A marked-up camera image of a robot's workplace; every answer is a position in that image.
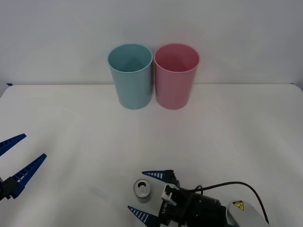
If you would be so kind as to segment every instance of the pink cup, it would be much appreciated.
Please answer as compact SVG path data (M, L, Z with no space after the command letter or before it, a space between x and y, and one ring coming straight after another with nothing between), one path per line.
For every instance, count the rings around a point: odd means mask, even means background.
M198 52L185 44L168 44L156 51L154 59L158 103L170 110L184 107L200 62Z

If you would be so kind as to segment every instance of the yellow warning label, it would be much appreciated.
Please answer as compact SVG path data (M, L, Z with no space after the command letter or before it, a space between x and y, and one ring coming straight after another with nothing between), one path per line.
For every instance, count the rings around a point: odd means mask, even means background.
M233 202L233 204L236 207L240 208L241 210L244 210L244 203L243 203L243 201L236 201L236 202Z

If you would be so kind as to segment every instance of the blue cup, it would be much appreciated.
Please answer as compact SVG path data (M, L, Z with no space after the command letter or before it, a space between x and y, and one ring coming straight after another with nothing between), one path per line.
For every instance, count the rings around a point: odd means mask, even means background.
M119 102L128 109L145 107L152 96L152 52L138 44L121 45L109 54Z

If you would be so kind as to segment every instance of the cup rim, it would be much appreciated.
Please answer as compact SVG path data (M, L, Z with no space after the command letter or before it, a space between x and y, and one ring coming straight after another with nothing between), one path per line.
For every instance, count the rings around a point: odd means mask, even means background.
M137 71L133 71L133 72L123 72L123 71L120 71L120 70L116 70L114 67L112 67L112 66L110 65L110 63L109 63L109 56L110 56L110 54L111 54L115 49L117 49L117 48L119 48L119 47L121 47L121 46L126 46L126 45L138 45L138 46L141 46L141 47L146 48L146 49L151 53L151 61L150 61L144 68L142 68L142 69L140 69L140 70L137 70ZM151 65L152 60L153 60L152 51L151 51L148 47L146 47L146 46L144 46L144 45L142 45L142 44L137 44L137 43L125 43L125 44L116 46L114 49L112 49L112 50L109 52L108 57L107 57L107 62L108 62L108 65L110 66L111 69L113 69L114 71L121 72L121 73L126 73L126 74L132 74L132 73L140 72L140 71L146 69L147 67L149 67L149 66Z
M195 67L193 67L192 69L190 69L190 70L182 71L182 72L170 71L170 70L167 70L167 69L163 68L162 66L160 66L160 65L157 63L157 60L156 60L156 54L157 54L157 52L158 52L161 48L163 48L163 47L165 47L165 46L172 45L172 44L178 44L178 45L186 46L186 47L189 47L189 48L191 48L192 50L194 50L194 51L197 53L198 58L199 58L199 59L198 59L197 65L196 65ZM199 63L200 63L200 59L201 59L201 57L200 57L200 55L199 55L199 52L198 52L194 47L192 47L192 46L190 46L190 45L187 45L187 44L183 44L183 43L168 43L168 44L165 44L165 45L159 47L159 48L156 50L155 54L154 54L154 61L155 61L155 64L156 64L159 68L161 68L162 70L164 70L164 71L166 71L166 72L171 72L171 73L186 73L186 72L193 71L193 70L195 70L195 69L198 67L198 65L199 65Z

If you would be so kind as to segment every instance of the plastic cup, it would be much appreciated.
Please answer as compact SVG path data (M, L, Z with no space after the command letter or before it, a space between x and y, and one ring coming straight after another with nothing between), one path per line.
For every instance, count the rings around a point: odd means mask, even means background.
M140 109L150 102L152 58L152 52L139 44L124 44L109 54L108 64L122 106Z
M156 51L156 99L161 106L177 110L187 104L199 62L198 52L185 44Z

